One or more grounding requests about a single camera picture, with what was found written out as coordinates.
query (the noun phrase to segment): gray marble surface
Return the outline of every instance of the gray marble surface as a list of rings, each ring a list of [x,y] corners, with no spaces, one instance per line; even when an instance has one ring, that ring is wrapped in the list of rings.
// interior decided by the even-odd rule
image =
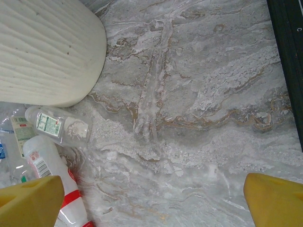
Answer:
[[[252,227],[248,173],[303,183],[265,0],[87,0],[107,32],[87,148],[61,148],[106,227]]]

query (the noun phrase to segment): bottle cap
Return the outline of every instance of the bottle cap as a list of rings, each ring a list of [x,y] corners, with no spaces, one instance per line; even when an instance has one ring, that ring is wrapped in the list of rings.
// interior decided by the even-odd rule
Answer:
[[[32,123],[32,124],[35,123],[35,121],[33,121],[33,119],[36,118],[36,117],[33,117],[32,114],[33,114],[33,112],[34,112],[35,110],[38,110],[38,109],[40,109],[39,106],[33,105],[33,106],[29,107],[29,108],[25,111],[25,118],[26,118],[26,120],[27,120],[28,122],[30,122],[30,123]]]
[[[84,226],[82,227],[95,227],[94,223],[92,221],[89,221],[88,223],[86,223]]]

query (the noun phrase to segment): clear plastic bag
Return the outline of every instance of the clear plastic bag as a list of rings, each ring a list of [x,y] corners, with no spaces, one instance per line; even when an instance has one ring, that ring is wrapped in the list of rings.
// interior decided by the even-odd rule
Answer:
[[[22,104],[5,102],[0,102],[0,106],[0,140],[9,164],[11,183],[17,184],[33,180],[36,177],[26,159],[22,157],[20,145],[11,123],[11,117],[24,117],[26,107]]]

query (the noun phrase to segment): yellow plastic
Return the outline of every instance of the yellow plastic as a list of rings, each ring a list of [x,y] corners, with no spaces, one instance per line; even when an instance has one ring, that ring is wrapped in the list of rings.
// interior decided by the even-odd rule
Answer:
[[[256,227],[303,227],[303,184],[248,174],[244,196]]]
[[[0,227],[54,227],[63,199],[59,176],[0,189]]]

